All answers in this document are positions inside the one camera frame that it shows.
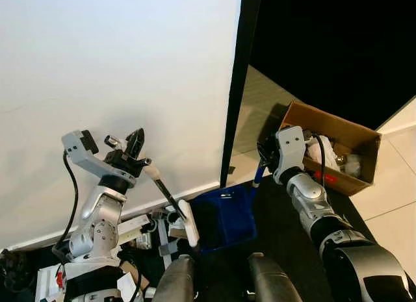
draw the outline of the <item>white wall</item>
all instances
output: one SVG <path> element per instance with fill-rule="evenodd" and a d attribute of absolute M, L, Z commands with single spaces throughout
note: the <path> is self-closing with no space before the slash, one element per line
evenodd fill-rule
<path fill-rule="evenodd" d="M 0 247 L 64 228 L 60 137 L 143 127 L 175 195 L 218 184 L 241 0 L 0 0 Z M 74 168 L 80 205 L 98 178 Z M 146 175 L 125 211 L 162 198 Z"/>

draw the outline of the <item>brown cardboard box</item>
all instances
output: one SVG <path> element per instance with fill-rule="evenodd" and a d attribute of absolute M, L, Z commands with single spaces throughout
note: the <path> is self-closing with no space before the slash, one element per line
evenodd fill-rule
<path fill-rule="evenodd" d="M 355 153 L 361 156 L 359 179 L 325 168 L 326 186 L 345 195 L 354 195 L 373 183 L 380 133 L 299 102 L 291 103 L 280 129 L 293 125 L 299 125 L 303 129 L 312 130 L 333 140 L 333 150 L 337 155 Z M 306 170 L 314 171 L 320 176 L 318 162 L 305 156 L 304 165 Z"/>

